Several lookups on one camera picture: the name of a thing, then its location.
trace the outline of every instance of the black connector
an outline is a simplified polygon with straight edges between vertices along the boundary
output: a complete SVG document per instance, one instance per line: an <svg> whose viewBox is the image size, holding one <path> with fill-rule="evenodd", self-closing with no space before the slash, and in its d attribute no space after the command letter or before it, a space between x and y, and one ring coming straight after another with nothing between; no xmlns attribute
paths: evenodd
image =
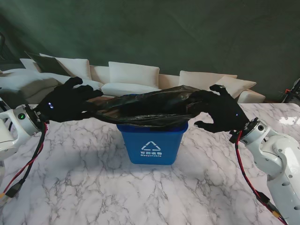
<svg viewBox="0 0 300 225"><path fill-rule="evenodd" d="M22 187L23 184L21 183L16 183L15 185L13 185L6 193L5 195L7 195L8 197L10 198L13 198L15 197L19 191L21 190L21 187Z"/></svg>
<svg viewBox="0 0 300 225"><path fill-rule="evenodd" d="M263 202L265 204L268 204L270 202L270 199L263 192L260 192L258 190L256 190L256 192L259 194L260 199L258 199L258 196L256 196L256 198L260 200L260 202Z"/></svg>

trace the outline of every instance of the black gloved hand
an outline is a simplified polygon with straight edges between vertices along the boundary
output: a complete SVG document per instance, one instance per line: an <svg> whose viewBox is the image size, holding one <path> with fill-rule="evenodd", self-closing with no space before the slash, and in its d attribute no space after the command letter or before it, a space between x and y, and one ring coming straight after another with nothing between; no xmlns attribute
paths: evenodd
<svg viewBox="0 0 300 225"><path fill-rule="evenodd" d="M41 113L41 120L65 122L90 118L91 112L96 111L97 106L87 100L102 96L103 93L100 90L93 90L89 85L73 88L82 83L81 78L72 77L46 95L34 109L37 113Z"/></svg>
<svg viewBox="0 0 300 225"><path fill-rule="evenodd" d="M214 123L197 121L194 125L212 133L242 130L249 122L249 119L239 104L228 94L224 86L215 84L210 89L220 93L220 95L205 90L197 92L197 95L203 98L202 111L208 113L214 120Z"/></svg>

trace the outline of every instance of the marble table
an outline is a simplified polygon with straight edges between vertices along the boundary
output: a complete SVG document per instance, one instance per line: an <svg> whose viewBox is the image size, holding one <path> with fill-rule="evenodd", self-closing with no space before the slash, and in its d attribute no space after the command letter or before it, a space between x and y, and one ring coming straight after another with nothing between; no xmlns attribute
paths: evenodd
<svg viewBox="0 0 300 225"><path fill-rule="evenodd" d="M294 104L243 104L247 116L300 140ZM196 119L210 121L202 113ZM52 122L45 146L0 225L279 225L254 197L238 168L229 134L189 124L172 166L134 165L121 133L96 119ZM0 187L31 158L39 135L8 158ZM270 196L266 175L240 144L246 173Z"/></svg>

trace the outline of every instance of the black trash bag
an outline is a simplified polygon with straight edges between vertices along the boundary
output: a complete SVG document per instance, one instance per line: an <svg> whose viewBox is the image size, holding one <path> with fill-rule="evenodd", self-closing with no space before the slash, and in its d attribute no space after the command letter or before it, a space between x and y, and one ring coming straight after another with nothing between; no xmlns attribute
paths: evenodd
<svg viewBox="0 0 300 225"><path fill-rule="evenodd" d="M179 86L140 95L124 95L101 101L93 117L113 124L143 127L182 126L201 112L199 89Z"/></svg>

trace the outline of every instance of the dark green wall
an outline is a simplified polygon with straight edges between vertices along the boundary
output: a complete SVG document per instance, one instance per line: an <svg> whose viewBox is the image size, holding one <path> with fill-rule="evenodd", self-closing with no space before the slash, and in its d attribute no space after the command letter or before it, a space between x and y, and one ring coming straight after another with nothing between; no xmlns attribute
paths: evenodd
<svg viewBox="0 0 300 225"><path fill-rule="evenodd" d="M0 0L14 52L236 74L280 99L300 75L300 2Z"/></svg>

